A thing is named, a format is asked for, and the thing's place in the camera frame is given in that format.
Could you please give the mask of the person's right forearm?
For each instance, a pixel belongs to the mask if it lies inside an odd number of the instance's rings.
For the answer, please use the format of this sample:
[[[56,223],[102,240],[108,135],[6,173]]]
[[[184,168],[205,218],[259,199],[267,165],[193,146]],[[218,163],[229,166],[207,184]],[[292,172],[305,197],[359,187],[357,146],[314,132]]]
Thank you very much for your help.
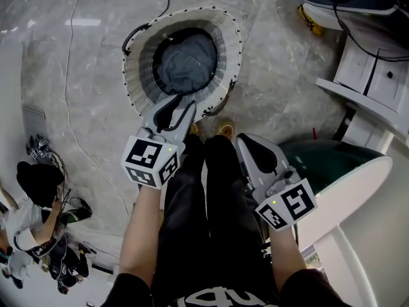
[[[304,259],[295,241],[292,229],[279,232],[269,228],[272,270],[277,291],[296,272],[306,269]]]

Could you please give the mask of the garden window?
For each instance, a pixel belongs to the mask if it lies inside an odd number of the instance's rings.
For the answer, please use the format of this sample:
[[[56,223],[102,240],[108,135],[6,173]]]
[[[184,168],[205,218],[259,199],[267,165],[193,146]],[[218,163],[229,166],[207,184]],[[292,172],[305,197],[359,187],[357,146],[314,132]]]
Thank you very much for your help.
[[[319,271],[323,270],[321,260],[313,245],[302,250],[301,254],[308,269],[317,269]]]

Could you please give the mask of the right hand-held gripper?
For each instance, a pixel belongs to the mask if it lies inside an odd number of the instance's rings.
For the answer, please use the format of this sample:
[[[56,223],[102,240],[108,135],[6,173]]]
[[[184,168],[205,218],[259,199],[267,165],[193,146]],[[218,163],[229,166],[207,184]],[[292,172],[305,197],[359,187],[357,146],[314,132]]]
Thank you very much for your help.
[[[318,208],[306,178],[300,178],[293,167],[281,174],[288,161],[277,145],[261,136],[241,133],[236,137],[235,148],[243,174],[254,189],[256,212],[274,231],[297,224]]]

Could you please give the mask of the spare hand-held gripper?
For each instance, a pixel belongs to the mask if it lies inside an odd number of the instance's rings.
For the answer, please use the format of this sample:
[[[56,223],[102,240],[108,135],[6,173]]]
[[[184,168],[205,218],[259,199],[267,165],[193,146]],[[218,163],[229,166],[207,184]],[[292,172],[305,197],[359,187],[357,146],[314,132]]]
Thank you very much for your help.
[[[34,159],[37,157],[47,157],[49,154],[49,142],[47,138],[39,134],[30,136],[26,143],[26,152]]]

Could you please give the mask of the person's black trousers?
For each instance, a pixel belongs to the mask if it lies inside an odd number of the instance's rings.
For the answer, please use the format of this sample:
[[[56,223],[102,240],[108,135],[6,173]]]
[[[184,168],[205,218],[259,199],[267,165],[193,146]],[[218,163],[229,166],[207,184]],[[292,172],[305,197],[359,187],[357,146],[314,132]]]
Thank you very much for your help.
[[[155,307],[223,287],[277,304],[259,224],[228,138],[185,138],[185,160],[167,185],[151,294]]]

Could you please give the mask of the person's black printed t-shirt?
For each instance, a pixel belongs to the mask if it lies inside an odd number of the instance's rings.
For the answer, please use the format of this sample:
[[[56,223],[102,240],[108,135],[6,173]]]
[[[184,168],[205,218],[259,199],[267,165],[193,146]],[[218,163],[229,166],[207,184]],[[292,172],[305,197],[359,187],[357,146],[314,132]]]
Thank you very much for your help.
[[[179,294],[153,295],[137,276],[120,274],[101,307],[351,307],[320,271],[304,269],[292,274],[278,295],[262,296],[237,288],[212,287]]]

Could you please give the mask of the person's left forearm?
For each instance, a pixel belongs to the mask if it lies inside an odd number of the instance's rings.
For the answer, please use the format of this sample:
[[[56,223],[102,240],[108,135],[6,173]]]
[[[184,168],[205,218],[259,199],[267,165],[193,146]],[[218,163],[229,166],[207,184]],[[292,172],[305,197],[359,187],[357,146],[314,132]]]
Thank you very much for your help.
[[[132,210],[120,253],[120,273],[151,286],[157,264],[161,191],[142,186]]]

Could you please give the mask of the white bathtub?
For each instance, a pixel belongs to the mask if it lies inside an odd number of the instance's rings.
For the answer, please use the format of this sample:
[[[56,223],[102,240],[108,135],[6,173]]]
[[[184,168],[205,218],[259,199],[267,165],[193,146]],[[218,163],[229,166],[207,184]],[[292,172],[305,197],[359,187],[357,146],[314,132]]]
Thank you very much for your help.
[[[393,165],[388,155],[342,141],[297,141],[281,149],[300,177],[308,180],[318,205],[297,223],[300,249],[318,242],[363,206]]]

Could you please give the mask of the person's right tan shoe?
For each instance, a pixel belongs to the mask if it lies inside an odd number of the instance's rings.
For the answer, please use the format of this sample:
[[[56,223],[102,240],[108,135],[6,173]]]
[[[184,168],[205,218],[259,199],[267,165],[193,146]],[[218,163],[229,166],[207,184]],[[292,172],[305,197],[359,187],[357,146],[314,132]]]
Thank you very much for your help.
[[[235,123],[231,120],[224,120],[218,123],[216,126],[215,135],[223,136],[228,140],[232,140],[235,133]]]

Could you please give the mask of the white woven laundry basket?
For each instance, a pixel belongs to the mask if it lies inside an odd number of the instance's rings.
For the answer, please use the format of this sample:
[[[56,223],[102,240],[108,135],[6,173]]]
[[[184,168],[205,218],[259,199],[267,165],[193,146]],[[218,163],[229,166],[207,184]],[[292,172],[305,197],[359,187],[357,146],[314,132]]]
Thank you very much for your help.
[[[238,22],[228,11],[216,6],[195,7],[157,17],[134,29],[125,39],[123,83],[140,116],[177,92],[166,88],[157,67],[166,48],[194,34],[203,34],[212,41],[215,63],[208,84],[182,93],[173,120],[192,101],[197,106],[194,118],[197,122],[205,116],[215,116],[225,106],[242,64],[243,43]]]

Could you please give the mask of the white vanity cabinet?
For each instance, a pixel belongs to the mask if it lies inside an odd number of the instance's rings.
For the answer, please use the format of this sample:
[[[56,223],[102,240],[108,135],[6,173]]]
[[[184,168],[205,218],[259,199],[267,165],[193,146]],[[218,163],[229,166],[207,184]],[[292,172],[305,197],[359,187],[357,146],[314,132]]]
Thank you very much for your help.
[[[357,36],[370,54],[348,38],[334,79],[316,84],[377,118],[409,147],[409,50],[389,39]]]

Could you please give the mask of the grey perforated panel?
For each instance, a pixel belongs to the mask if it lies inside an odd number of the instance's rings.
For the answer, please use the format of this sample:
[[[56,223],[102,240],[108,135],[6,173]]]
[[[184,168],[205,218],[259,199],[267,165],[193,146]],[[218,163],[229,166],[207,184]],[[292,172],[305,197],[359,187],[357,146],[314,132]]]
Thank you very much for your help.
[[[39,135],[47,137],[46,117],[43,109],[34,105],[25,103],[22,105],[23,124],[26,140]]]

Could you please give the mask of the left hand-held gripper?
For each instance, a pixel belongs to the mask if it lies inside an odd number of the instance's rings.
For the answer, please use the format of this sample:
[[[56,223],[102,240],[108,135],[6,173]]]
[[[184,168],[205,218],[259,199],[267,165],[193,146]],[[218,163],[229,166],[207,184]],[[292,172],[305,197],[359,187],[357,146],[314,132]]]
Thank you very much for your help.
[[[171,95],[154,105],[143,126],[130,136],[121,159],[128,178],[138,185],[161,189],[181,166],[183,142],[196,115],[196,103],[190,102],[176,124],[170,126],[179,96]]]

